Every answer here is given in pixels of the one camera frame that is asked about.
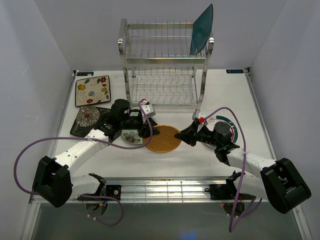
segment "wire rack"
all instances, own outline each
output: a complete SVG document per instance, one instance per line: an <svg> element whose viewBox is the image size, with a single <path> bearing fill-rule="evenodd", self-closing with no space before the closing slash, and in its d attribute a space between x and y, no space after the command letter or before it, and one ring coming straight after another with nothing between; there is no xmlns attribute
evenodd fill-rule
<svg viewBox="0 0 320 240"><path fill-rule="evenodd" d="M197 54L192 49L193 22L131 22L121 20L118 48L126 97L133 107L147 99L155 107L200 109L213 50L212 36ZM198 97L196 71L203 66ZM130 88L128 68L133 86Z"/></svg>

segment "beige square plate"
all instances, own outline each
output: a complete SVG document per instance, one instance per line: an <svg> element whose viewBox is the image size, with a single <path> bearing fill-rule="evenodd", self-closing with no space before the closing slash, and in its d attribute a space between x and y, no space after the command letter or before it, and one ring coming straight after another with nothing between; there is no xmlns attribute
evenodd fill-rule
<svg viewBox="0 0 320 240"><path fill-rule="evenodd" d="M75 83L75 106L105 104L111 101L109 76L80 79Z"/></svg>

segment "dish rack shelf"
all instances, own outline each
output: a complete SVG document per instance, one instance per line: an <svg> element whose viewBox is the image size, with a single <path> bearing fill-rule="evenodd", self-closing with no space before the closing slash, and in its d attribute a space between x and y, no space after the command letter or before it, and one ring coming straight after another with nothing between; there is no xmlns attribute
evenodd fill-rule
<svg viewBox="0 0 320 240"><path fill-rule="evenodd" d="M127 23L126 19L121 20L118 49L125 93L132 107L137 107L141 99L147 99L154 107L200 109L214 38L211 31L204 48L193 49L192 52L199 53L191 55L193 25L187 21ZM199 65L203 71L198 93Z"/></svg>

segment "gray floor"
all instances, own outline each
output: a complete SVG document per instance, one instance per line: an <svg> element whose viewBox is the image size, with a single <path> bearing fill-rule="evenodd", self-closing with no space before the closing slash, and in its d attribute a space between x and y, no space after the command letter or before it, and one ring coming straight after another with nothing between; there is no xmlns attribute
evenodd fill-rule
<svg viewBox="0 0 320 240"><path fill-rule="evenodd" d="M43 203L33 240L206 240L206 239L301 239L293 212L281 214L268 202L241 220L233 233L229 219L201 211L224 214L221 203L125 204L123 221L115 227L87 218L84 203L69 203L60 208ZM117 204L109 204L102 219L112 223L120 215Z"/></svg>

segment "green floral plate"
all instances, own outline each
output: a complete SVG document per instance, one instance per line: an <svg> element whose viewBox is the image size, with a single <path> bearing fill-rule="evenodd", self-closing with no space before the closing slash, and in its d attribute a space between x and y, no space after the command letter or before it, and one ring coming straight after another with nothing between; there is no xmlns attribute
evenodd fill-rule
<svg viewBox="0 0 320 240"><path fill-rule="evenodd" d="M138 116L137 112L132 112L130 116ZM131 144L143 144L142 137L139 137L138 130L122 130L122 137Z"/></svg>

